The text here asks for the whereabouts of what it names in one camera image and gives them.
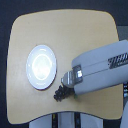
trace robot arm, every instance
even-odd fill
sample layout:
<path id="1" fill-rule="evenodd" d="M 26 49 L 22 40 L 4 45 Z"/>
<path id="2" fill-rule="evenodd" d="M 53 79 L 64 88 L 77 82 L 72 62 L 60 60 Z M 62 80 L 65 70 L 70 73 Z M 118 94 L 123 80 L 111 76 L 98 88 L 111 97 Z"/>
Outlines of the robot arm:
<path id="1" fill-rule="evenodd" d="M 123 40 L 76 57 L 61 82 L 80 95 L 128 81 L 127 69 L 128 41 Z"/>

